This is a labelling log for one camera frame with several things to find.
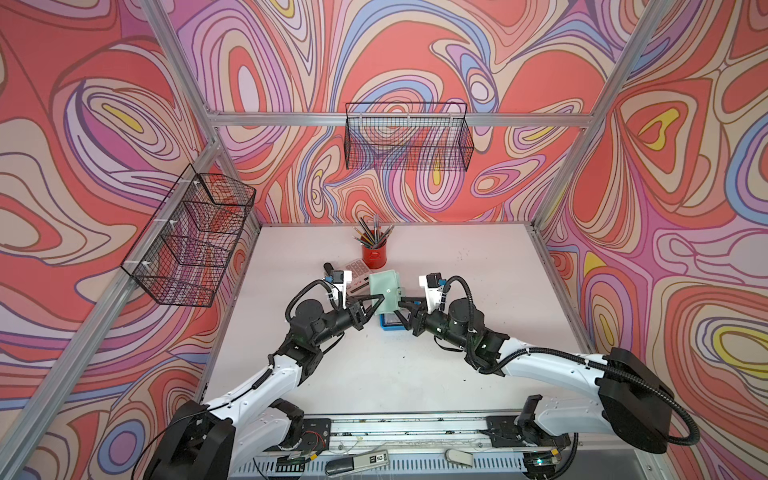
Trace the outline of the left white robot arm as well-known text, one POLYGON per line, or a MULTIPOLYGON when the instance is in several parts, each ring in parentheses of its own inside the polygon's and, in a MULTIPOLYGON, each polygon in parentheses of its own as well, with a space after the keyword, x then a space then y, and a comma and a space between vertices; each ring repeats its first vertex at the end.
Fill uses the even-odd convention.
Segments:
POLYGON ((332 299, 324 309, 298 293, 285 311, 289 331, 268 364, 234 390, 207 404, 185 403, 155 438, 145 479, 226 479, 250 456, 300 441, 302 411, 287 401, 317 369, 323 343, 361 330, 384 302, 382 294, 332 299))

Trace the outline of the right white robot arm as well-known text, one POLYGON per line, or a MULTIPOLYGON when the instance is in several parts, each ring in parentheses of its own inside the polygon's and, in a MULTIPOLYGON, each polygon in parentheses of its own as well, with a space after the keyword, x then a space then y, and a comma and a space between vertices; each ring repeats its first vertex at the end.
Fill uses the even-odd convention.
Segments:
POLYGON ((487 328, 483 314, 466 298, 442 310, 430 309, 424 298, 406 297, 396 315, 413 335, 429 333, 447 342, 481 375, 529 378, 579 395, 573 407, 544 410, 535 401, 524 409, 524 419, 538 432, 612 433, 653 454, 700 441, 699 426, 672 389, 629 350, 575 354, 534 346, 487 328))

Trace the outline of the green card holder wallet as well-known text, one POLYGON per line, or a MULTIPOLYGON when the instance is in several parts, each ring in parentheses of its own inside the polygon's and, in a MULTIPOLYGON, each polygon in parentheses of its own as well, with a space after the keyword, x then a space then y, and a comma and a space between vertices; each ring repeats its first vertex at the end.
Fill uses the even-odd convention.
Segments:
POLYGON ((392 314, 401 301, 400 275, 395 270, 371 273, 368 277, 371 295, 383 295, 384 301, 376 309, 378 315, 392 314))

